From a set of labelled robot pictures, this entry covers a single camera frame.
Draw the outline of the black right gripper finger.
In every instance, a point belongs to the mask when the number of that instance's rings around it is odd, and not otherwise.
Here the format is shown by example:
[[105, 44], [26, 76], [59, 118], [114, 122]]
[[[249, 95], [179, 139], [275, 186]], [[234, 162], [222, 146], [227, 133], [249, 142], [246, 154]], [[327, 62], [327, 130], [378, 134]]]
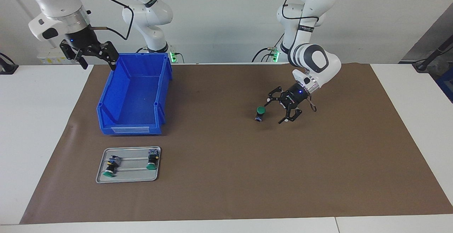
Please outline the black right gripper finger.
[[112, 71], [116, 70], [119, 53], [111, 41], [93, 43], [91, 45], [91, 51], [95, 57], [107, 62]]
[[83, 57], [83, 51], [73, 49], [66, 40], [62, 40], [59, 46], [68, 60], [76, 61], [84, 70], [88, 68], [88, 63]]

